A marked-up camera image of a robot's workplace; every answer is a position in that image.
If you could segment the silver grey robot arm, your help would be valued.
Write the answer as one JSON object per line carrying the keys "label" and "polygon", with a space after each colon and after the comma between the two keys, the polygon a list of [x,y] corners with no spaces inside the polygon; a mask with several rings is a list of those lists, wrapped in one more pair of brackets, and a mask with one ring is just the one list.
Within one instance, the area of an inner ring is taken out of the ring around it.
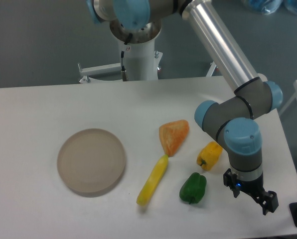
{"label": "silver grey robot arm", "polygon": [[262,136],[256,118],[280,106],[283,94],[271,81],[262,81],[209,0],[89,0],[95,23],[109,22],[122,42],[118,66],[124,81],[140,80],[145,64],[126,63],[132,44],[144,43],[150,29],[164,17],[179,13],[188,21],[234,92],[219,104],[204,101],[195,111],[195,121],[228,153],[230,168],[223,182],[234,196],[240,192],[259,204],[263,213],[278,207],[277,194],[263,187]]}

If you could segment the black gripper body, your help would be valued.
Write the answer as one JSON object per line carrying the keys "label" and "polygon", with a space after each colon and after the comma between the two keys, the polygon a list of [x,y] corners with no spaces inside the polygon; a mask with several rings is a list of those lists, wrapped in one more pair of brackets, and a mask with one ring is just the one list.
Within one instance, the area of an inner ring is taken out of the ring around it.
{"label": "black gripper body", "polygon": [[229,168],[228,172],[231,177],[231,185],[229,187],[235,198],[239,196],[240,192],[244,192],[252,198],[261,196],[264,191],[262,169],[243,172],[234,168]]}

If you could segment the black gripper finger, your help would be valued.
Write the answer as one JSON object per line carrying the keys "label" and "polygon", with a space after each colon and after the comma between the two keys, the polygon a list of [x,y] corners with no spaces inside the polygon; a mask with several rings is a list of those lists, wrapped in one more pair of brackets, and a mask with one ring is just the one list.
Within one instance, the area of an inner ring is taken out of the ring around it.
{"label": "black gripper finger", "polygon": [[262,208],[263,215],[273,213],[279,206],[278,197],[274,191],[254,191],[248,194]]}
{"label": "black gripper finger", "polygon": [[237,198],[240,194],[240,185],[237,180],[237,175],[231,171],[231,169],[227,169],[227,171],[223,174],[223,184],[226,187],[229,187],[233,192],[234,198]]}

